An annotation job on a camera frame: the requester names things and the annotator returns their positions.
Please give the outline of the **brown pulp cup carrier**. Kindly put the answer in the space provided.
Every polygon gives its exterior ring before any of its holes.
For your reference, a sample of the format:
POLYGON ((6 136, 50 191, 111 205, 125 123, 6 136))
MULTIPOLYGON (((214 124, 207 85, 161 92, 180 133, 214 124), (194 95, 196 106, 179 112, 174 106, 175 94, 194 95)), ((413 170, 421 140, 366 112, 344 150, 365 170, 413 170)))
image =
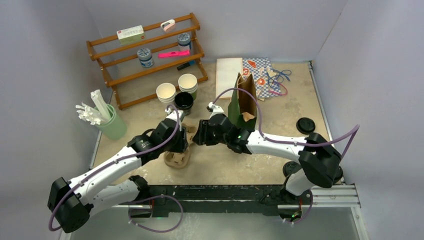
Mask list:
POLYGON ((174 169, 183 169, 188 164, 190 157, 191 157, 191 145, 193 144, 193 137, 196 134, 198 127, 193 124, 182 124, 183 127, 186 129, 186 138, 188 146, 186 150, 183 153, 174 153, 166 151, 163 154, 163 161, 164 163, 174 169))

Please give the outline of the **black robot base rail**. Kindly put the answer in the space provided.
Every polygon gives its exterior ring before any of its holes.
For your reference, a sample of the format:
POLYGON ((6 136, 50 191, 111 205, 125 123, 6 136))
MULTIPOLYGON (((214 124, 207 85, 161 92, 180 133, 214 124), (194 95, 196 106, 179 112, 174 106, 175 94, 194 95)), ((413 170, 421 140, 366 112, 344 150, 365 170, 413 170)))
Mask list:
POLYGON ((312 206, 311 190, 294 196, 278 184, 150 185, 132 201, 152 207, 153 217, 170 213, 262 214, 296 220, 312 206))

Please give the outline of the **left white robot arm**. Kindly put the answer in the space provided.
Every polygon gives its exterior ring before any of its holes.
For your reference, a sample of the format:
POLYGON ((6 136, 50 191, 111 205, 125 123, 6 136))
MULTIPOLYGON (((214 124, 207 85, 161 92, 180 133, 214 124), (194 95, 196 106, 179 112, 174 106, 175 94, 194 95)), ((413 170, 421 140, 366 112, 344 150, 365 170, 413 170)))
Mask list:
POLYGON ((90 217, 122 203, 152 204, 147 180, 132 175, 124 182, 112 182, 136 170, 163 153, 183 154, 189 150, 198 128, 177 118, 165 118, 131 139, 127 145, 97 167, 70 180, 56 179, 50 188, 47 207, 51 212, 48 229, 72 233, 90 217))

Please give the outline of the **green paper bag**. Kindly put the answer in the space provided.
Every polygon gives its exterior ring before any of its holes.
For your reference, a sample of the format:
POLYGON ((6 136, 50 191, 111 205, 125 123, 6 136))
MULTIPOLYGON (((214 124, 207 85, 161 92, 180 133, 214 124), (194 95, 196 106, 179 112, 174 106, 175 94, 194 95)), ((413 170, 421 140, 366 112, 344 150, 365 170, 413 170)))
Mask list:
MULTIPOLYGON (((257 100, 256 85, 252 74, 244 78, 239 72, 234 87, 247 91, 257 100)), ((227 116, 237 128, 254 130, 257 121, 256 103, 249 94, 242 90, 232 92, 227 116)))

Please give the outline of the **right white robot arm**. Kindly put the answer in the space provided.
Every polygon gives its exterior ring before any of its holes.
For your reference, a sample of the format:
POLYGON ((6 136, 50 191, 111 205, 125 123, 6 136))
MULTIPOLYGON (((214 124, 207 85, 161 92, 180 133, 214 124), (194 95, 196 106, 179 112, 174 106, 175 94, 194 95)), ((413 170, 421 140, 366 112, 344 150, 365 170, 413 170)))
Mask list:
POLYGON ((328 189, 334 185, 342 156, 320 134, 277 135, 275 141, 270 138, 270 134, 261 134, 258 130, 236 127, 225 114, 219 113, 200 120, 192 140, 199 146, 224 144, 238 154, 271 155, 299 164, 300 170, 286 177, 280 191, 282 200, 288 204, 314 186, 328 189))

